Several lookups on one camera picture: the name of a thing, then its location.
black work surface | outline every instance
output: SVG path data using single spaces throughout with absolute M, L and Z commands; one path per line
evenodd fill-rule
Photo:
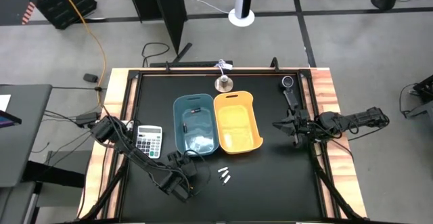
M 0 95 L 11 95 L 6 112 L 22 120 L 0 129 L 0 187 L 21 182 L 50 93 L 51 85 L 0 86 Z
M 288 105 L 278 89 L 282 76 L 230 76 L 233 91 L 249 91 L 262 146 L 252 152 L 228 155 L 219 148 L 205 156 L 212 179 L 187 203 L 161 192 L 147 173 L 130 163 L 125 184 L 122 221 L 293 221 L 321 217 L 316 180 L 306 150 L 294 149 L 288 137 L 272 126 L 286 116 Z M 163 130 L 162 157 L 176 150 L 173 102 L 183 95 L 207 93 L 213 98 L 216 76 L 145 76 L 141 84 L 137 120 Z M 298 83 L 296 96 L 300 101 Z M 200 179 L 208 170 L 199 159 Z M 222 186 L 217 170 L 229 167 L 230 181 Z M 201 183 L 194 185 L 200 188 Z

orange plastic bin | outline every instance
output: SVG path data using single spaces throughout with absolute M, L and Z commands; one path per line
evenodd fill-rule
M 247 91 L 223 93 L 214 99 L 220 145 L 228 154 L 250 152 L 263 143 L 258 134 L 252 100 L 253 96 Z

calculator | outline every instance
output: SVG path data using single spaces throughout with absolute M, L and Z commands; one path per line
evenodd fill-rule
M 149 158 L 158 159 L 161 155 L 162 127 L 138 126 L 137 143 L 135 145 Z

blue basket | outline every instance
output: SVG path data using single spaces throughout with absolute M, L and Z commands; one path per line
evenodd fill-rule
M 176 147 L 180 153 L 194 150 L 202 156 L 213 153 L 219 147 L 214 100 L 208 94 L 179 97 L 173 104 Z

concrete floor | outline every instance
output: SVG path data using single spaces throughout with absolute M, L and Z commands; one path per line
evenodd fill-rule
M 136 16 L 131 0 L 97 0 L 92 18 Z M 233 0 L 205 0 L 225 11 Z M 372 9 L 369 0 L 300 0 L 303 10 Z M 213 9 L 185 0 L 189 14 Z M 396 7 L 433 7 L 433 0 L 397 3 Z M 254 11 L 294 11 L 293 0 L 252 0 Z M 43 20 L 34 12 L 32 20 Z M 368 216 L 373 220 L 431 223 L 433 220 L 433 133 L 425 116 L 406 120 L 398 111 L 398 95 L 409 83 L 433 73 L 433 13 L 361 14 L 305 17 L 317 66 L 330 67 L 338 99 L 345 114 L 377 106 L 390 125 L 350 143 L 355 156 Z M 147 42 L 170 39 L 162 22 L 91 24 L 107 53 L 108 67 L 138 67 Z M 101 56 L 80 24 L 60 31 L 50 25 L 0 27 L 0 83 L 51 83 L 55 86 L 91 87 L 84 73 L 99 74 Z M 236 66 L 268 66 L 278 57 L 281 66 L 307 67 L 304 44 L 296 17 L 257 18 L 247 28 L 235 28 L 226 19 L 189 20 L 182 45 L 193 43 L 183 61 L 233 60 Z M 148 54 L 161 47 L 149 47 Z M 171 61 L 173 49 L 150 62 Z M 96 106 L 92 91 L 54 90 L 48 110 L 76 115 Z M 403 105 L 417 105 L 406 93 Z M 34 150 L 49 147 L 31 159 L 44 161 L 82 130 L 66 122 L 44 122 Z M 71 150 L 72 144 L 64 150 Z M 88 141 L 79 150 L 90 150 Z M 67 221 L 76 206 L 44 208 L 38 223 Z

